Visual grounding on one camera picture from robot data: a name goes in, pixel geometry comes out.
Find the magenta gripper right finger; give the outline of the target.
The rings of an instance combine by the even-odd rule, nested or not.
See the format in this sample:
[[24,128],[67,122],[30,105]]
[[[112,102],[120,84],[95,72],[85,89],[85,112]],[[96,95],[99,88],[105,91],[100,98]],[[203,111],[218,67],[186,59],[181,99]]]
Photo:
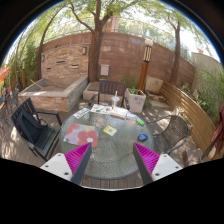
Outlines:
[[154,170],[160,155],[138,143],[133,144],[133,154],[137,162],[144,185],[153,182],[152,171]]

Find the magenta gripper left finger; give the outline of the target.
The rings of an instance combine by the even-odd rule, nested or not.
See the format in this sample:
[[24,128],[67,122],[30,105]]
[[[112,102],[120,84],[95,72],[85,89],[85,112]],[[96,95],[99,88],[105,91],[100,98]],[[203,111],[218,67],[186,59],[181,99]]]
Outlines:
[[71,181],[79,185],[87,167],[90,155],[92,153],[92,145],[90,143],[79,146],[65,155],[66,161],[72,171]]

